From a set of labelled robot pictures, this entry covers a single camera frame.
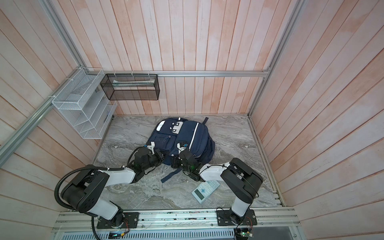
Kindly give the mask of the teal calculator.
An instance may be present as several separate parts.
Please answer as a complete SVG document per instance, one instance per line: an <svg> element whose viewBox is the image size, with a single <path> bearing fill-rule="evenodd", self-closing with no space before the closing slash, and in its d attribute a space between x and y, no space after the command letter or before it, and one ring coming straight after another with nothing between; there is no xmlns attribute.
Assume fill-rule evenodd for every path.
<svg viewBox="0 0 384 240"><path fill-rule="evenodd" d="M219 186L220 183L218 181L202 182L192 191L192 195L200 204L202 204Z"/></svg>

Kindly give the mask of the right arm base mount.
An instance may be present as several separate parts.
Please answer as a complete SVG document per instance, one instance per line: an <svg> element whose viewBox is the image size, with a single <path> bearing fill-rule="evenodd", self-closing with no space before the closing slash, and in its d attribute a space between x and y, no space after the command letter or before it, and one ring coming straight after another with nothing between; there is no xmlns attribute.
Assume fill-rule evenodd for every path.
<svg viewBox="0 0 384 240"><path fill-rule="evenodd" d="M243 217L236 215L231 209L216 209L217 222L219 226L256 226L257 219L254 210L247 209Z"/></svg>

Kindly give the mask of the navy blue student backpack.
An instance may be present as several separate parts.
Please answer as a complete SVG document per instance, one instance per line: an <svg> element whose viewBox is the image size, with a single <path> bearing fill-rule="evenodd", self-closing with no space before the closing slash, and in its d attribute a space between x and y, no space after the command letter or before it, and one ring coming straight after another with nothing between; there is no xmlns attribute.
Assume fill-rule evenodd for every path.
<svg viewBox="0 0 384 240"><path fill-rule="evenodd" d="M157 124L148 142L155 142L155 150L163 153L165 158L163 164L168 166L171 166L171 156L178 156L180 153L177 149L179 142L188 143L188 149L197 157L205 152L213 152L214 155L215 142L206 126L208 119L206 117L201 123L184 118L164 119ZM161 179L161 182L165 183L179 172L181 170L175 169L174 172Z"/></svg>

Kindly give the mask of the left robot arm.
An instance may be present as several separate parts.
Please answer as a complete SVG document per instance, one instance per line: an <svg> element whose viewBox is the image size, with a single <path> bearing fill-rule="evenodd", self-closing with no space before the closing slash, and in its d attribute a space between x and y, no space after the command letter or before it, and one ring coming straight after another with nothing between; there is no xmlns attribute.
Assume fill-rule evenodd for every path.
<svg viewBox="0 0 384 240"><path fill-rule="evenodd" d="M138 147L131 156L134 160L120 168L87 165L67 173L55 187L55 200L64 208L110 221L114 226L121 225L124 211L101 197L104 188L136 183L146 171L154 170L164 161L160 150L148 147Z"/></svg>

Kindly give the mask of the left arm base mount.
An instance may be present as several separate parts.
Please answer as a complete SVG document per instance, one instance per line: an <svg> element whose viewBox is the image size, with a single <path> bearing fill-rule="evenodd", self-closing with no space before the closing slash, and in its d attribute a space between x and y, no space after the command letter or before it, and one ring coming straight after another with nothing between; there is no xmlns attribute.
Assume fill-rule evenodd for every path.
<svg viewBox="0 0 384 240"><path fill-rule="evenodd" d="M100 217L97 229L135 229L138 225L139 215L139 212L118 211L111 220Z"/></svg>

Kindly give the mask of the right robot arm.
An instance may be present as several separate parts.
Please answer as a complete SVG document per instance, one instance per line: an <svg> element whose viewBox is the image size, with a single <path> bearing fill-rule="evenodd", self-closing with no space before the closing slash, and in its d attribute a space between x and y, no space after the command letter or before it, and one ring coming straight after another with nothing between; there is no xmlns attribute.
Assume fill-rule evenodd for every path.
<svg viewBox="0 0 384 240"><path fill-rule="evenodd" d="M210 164L212 157L213 152L205 152L197 157L186 149L178 156L171 157L170 163L172 168L184 171L197 182L225 182L236 196L231 206L231 217L242 220L259 195L264 178L238 158L224 164Z"/></svg>

